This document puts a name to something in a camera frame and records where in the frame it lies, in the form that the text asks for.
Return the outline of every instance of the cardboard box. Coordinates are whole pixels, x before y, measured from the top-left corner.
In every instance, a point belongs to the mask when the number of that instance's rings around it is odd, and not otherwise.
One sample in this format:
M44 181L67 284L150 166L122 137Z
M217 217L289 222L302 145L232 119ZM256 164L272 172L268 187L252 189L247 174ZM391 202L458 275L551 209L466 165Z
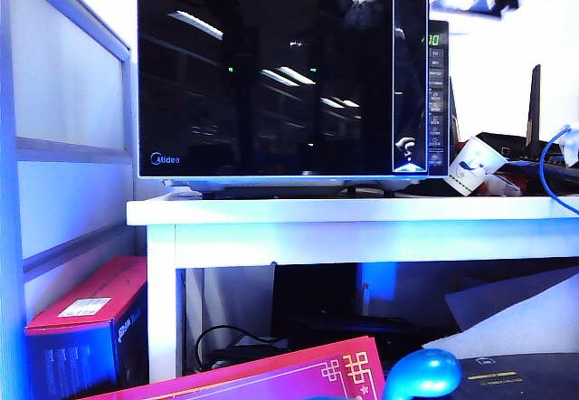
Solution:
M147 259L117 257L26 327L33 399L96 395L148 382Z

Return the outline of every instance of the midea logo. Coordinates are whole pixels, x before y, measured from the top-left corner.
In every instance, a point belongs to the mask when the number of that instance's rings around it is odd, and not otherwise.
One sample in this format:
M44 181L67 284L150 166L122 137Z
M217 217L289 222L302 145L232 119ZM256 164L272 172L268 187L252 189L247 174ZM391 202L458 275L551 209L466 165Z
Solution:
M155 151L153 154L151 154L151 164L152 165L163 165L166 163L179 163L181 161L181 158L179 157L171 157L171 156L163 156L162 153L159 153L158 151Z

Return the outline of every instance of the white partition wall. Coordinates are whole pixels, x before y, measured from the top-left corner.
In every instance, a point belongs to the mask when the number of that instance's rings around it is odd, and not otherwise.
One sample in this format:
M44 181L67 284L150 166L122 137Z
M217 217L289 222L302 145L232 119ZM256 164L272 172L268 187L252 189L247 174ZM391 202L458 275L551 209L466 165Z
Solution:
M0 398L29 397L24 326L135 254L130 50L81 0L2 0Z

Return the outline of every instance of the printed pattern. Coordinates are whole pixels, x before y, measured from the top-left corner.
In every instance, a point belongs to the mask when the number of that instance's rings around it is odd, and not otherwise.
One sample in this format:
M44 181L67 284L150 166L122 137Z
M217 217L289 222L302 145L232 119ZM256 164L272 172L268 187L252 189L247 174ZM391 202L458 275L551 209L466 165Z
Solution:
M332 359L329 362L326 362L324 367L322 368L322 377L325 377L329 382L336 382L337 377L340 375L340 363L337 359Z
M352 377L354 384L364 384L366 382L365 376L370 376L371 373L369 368L365 368L365 365L368 364L368 355L366 352L357 352L356 361L352 359L351 355L345 355L343 359L346 361L345 367L346 370L348 370L347 375Z

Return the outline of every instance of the black cable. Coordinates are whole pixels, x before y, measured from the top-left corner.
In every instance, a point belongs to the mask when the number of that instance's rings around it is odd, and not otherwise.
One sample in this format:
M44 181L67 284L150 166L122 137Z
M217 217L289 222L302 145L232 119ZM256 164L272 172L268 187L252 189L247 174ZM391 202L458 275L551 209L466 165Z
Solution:
M206 330L204 330L199 337L197 338L197 341L195 342L195 360L197 361L197 365L199 366L199 371L205 371L205 367L204 364L201 360L201 357L199 356L199 345L201 344L201 340L203 339L203 337L205 335L207 335L209 332L212 332L214 330L217 329L233 329L233 330L237 330L239 332L241 332L242 334L246 335L247 337L253 338L256 341L260 341L261 343L277 343L278 341L280 341L280 338L262 338L262 337L257 337L255 335L253 335L251 332L248 332L245 329L241 329L238 328L236 326L232 326L232 325L215 325L212 326Z

